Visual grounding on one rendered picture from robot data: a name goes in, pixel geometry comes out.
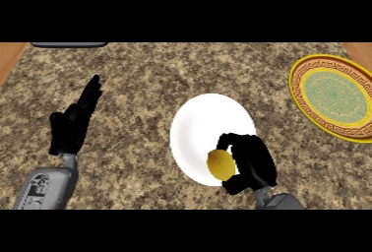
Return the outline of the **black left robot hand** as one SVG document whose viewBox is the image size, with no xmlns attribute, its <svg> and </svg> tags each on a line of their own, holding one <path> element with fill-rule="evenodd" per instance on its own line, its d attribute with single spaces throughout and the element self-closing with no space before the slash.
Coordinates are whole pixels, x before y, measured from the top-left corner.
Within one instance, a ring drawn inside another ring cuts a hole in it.
<svg viewBox="0 0 372 252">
<path fill-rule="evenodd" d="M 100 77 L 93 76 L 89 81 L 80 99 L 64 112 L 53 112 L 50 122 L 50 147 L 49 153 L 75 155 L 80 152 L 89 129 L 90 118 L 102 95 Z"/>
</svg>

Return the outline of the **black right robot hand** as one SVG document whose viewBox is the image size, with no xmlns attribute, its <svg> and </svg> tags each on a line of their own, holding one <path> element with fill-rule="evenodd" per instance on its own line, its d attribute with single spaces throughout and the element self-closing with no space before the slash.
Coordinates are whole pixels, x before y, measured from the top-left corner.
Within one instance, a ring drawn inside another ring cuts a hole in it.
<svg viewBox="0 0 372 252">
<path fill-rule="evenodd" d="M 223 182 L 230 195 L 247 188 L 253 191 L 278 185 L 276 166 L 263 140 L 255 135 L 227 133 L 220 136 L 217 149 L 232 149 L 238 174 Z"/>
</svg>

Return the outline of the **yellow lemon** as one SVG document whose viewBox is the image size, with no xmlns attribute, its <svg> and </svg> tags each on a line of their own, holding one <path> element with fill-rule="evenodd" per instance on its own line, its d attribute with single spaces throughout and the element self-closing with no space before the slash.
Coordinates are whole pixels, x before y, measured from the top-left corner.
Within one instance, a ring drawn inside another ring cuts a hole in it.
<svg viewBox="0 0 372 252">
<path fill-rule="evenodd" d="M 227 151 L 213 150 L 208 152 L 207 166 L 219 180 L 227 181 L 235 176 L 235 161 Z"/>
</svg>

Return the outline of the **white plate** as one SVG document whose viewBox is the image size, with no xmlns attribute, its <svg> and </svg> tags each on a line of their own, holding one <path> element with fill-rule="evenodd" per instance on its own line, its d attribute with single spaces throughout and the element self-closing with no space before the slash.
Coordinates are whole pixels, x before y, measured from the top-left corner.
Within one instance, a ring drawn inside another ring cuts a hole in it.
<svg viewBox="0 0 372 252">
<path fill-rule="evenodd" d="M 220 186 L 207 166 L 208 152 L 227 133 L 254 135 L 255 126 L 242 105 L 222 94 L 199 94 L 179 108 L 170 127 L 170 149 L 189 178 L 207 186 Z"/>
</svg>

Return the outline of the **yellow patterned plate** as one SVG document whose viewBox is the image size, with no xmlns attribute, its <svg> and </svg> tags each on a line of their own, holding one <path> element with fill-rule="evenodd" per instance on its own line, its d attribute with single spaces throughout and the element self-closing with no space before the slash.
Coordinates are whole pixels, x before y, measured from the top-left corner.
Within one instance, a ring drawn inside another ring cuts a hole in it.
<svg viewBox="0 0 372 252">
<path fill-rule="evenodd" d="M 294 64 L 288 86 L 310 121 L 337 138 L 372 144 L 372 72 L 340 56 L 312 54 Z"/>
</svg>

